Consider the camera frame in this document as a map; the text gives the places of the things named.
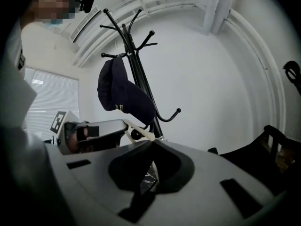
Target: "white wall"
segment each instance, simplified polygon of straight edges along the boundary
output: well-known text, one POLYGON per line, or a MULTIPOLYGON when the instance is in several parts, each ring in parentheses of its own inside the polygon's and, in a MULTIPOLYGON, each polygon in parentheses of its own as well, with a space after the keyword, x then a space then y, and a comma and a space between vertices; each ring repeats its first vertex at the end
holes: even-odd
MULTIPOLYGON (((132 28, 136 46, 150 30, 156 32, 150 42, 157 46, 144 48, 140 55, 152 93, 162 117, 169 118, 177 108, 182 112, 168 123, 161 122, 169 141, 206 150, 217 147, 220 153, 247 145, 253 140, 253 118, 248 94, 233 60, 215 36, 201 34, 199 9, 164 13, 139 21, 132 28)), ((103 52, 122 53, 119 41, 103 52)), ((97 96, 100 70, 108 60, 100 56, 88 61, 91 73, 83 83, 87 93, 82 119, 105 121, 133 116, 120 111, 105 111, 97 96)), ((133 81, 127 60, 124 60, 133 81)), ((129 143, 123 138, 122 144, 129 143)))
POLYGON ((276 0, 235 0, 233 8, 262 36, 281 74, 286 101, 285 135, 301 141, 301 97, 286 77, 283 66, 290 60, 301 65, 301 41, 276 0))
MULTIPOLYGON (((81 85, 87 70, 71 65, 75 55, 75 47, 69 40, 60 37, 57 49, 54 49, 56 42, 56 34, 37 24, 30 24, 25 27, 22 31, 22 44, 26 66, 78 79, 80 97, 82 93, 86 93, 81 85)), ((84 106, 85 103, 79 101, 79 116, 81 118, 81 108, 84 106)))

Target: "baseball cap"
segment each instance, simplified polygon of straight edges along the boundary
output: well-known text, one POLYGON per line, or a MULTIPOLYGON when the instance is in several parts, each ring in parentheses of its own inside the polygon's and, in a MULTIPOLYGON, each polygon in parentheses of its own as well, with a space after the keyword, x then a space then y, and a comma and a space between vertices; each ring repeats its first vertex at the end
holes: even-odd
POLYGON ((106 111, 121 110, 145 125, 150 125, 156 115, 151 98, 130 82, 121 57, 105 62, 98 79, 98 98, 106 111))

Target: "person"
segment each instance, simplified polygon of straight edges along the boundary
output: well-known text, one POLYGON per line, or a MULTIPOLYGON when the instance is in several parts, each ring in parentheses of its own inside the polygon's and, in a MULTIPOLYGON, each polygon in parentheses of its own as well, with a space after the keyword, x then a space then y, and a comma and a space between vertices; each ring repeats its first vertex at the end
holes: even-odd
POLYGON ((0 60, 0 100, 4 102, 0 110, 0 126, 22 126, 25 129, 27 111, 36 97, 24 81, 26 62, 22 50, 22 29, 33 22, 59 24, 79 7, 80 0, 32 0, 15 23, 0 60))

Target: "coat rack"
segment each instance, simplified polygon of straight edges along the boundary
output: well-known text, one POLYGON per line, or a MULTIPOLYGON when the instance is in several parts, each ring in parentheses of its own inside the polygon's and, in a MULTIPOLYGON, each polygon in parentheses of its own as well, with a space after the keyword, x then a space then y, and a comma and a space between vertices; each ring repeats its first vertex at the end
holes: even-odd
MULTIPOLYGON (((155 32, 150 31, 149 35, 146 37, 146 39, 143 41, 143 43, 139 47, 136 48, 133 38, 132 38, 132 35, 131 35, 131 28, 132 28, 132 25, 133 25, 135 19, 142 12, 142 10, 140 9, 137 12, 135 17, 131 21, 128 30, 127 30, 127 27, 125 24, 122 25, 123 32, 121 31, 121 29, 119 28, 119 26, 117 25, 115 20, 110 15, 109 10, 105 9, 103 12, 108 16, 108 18, 110 19, 110 21, 112 22, 114 27, 103 26, 103 25, 100 25, 100 27, 116 30, 120 34, 120 36, 123 40, 123 43, 124 43, 125 53, 120 54, 120 55, 109 55, 109 54, 102 53, 101 55, 102 55, 102 57, 108 57, 108 58, 117 58, 117 57, 127 57, 128 58, 135 84, 139 88, 141 88, 152 99, 152 101, 154 102, 155 107, 156 107, 156 116, 155 116, 154 121, 150 125, 150 132, 153 132, 156 138, 163 139, 163 132, 161 130, 158 119, 163 122, 172 121, 176 117, 176 115, 181 112, 181 109, 178 108, 176 110, 176 112, 172 115, 172 117, 170 117, 168 120, 165 120, 160 116, 158 108, 157 108, 155 100, 154 100, 154 97, 153 97, 151 89, 150 89, 150 85, 147 81, 144 69, 142 67, 141 60, 139 57, 139 51, 146 46, 152 46, 152 45, 158 44, 158 43, 149 43, 149 44, 147 43, 150 40, 150 38, 155 34, 155 32)), ((141 138, 141 134, 139 134, 137 131, 133 131, 133 132, 136 137, 134 139, 139 139, 139 137, 141 138)))

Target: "white blind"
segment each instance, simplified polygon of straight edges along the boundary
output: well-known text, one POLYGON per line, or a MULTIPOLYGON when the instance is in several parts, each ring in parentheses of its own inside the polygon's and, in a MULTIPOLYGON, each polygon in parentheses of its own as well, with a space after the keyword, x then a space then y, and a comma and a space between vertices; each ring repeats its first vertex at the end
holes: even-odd
POLYGON ((42 140, 52 139, 50 127, 58 111, 71 110, 79 118, 78 80, 36 70, 31 86, 37 92, 27 114, 31 133, 42 140))

